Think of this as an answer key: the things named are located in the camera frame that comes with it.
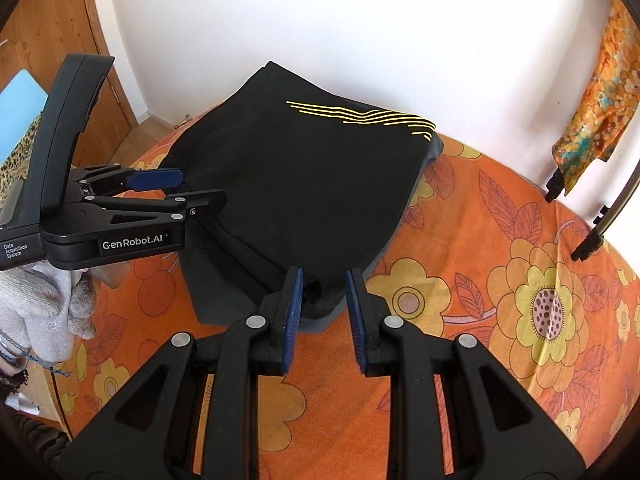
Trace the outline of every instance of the leopard print fabric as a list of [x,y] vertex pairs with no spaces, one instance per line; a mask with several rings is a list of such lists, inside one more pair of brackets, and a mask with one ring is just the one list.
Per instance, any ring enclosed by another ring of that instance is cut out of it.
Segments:
[[0,207],[6,200],[11,184],[19,178],[23,180],[27,178],[33,139],[35,139],[38,126],[40,126],[40,114],[31,122],[20,142],[4,164],[0,166]]

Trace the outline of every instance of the light blue panel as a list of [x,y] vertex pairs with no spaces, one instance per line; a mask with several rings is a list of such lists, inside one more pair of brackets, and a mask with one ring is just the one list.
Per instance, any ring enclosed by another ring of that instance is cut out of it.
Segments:
[[0,164],[20,142],[46,101],[47,93],[26,70],[20,70],[0,92]]

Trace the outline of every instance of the door hinge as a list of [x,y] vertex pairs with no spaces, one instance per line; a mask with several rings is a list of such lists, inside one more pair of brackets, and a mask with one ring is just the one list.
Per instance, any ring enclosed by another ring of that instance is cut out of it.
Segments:
[[111,87],[111,91],[113,92],[113,96],[116,98],[116,101],[118,102],[118,104],[120,104],[120,99],[118,99],[118,94],[116,94],[116,89],[113,87],[111,83],[109,83],[109,86]]

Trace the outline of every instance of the orange tablecloth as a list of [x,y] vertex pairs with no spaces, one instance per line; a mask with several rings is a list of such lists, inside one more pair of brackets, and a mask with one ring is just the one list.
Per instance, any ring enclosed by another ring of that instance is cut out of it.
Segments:
[[[158,165],[180,133],[139,167]],[[425,332],[475,334],[591,463],[640,392],[640,282],[608,244],[572,262],[588,232],[581,219],[444,141],[367,288]],[[221,330],[197,323],[175,254],[137,260],[122,286],[103,287],[95,323],[97,337],[65,364],[69,377],[56,377],[72,434],[171,334]],[[262,479],[385,477],[389,382],[359,374],[346,313],[298,337],[285,378],[260,378],[258,412]]]

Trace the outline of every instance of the metal pivot bolt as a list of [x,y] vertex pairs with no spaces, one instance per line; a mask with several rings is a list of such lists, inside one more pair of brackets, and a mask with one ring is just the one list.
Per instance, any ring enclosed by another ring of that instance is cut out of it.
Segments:
[[458,338],[458,342],[460,343],[460,346],[473,348],[478,344],[478,339],[471,334],[463,334]]
[[180,348],[181,346],[187,346],[191,341],[191,336],[186,332],[178,332],[171,338],[171,344]]
[[387,325],[389,328],[400,328],[402,325],[404,325],[404,319],[399,316],[386,316],[385,325]]
[[265,323],[267,323],[267,320],[262,316],[249,316],[246,319],[246,325],[249,328],[262,328]]

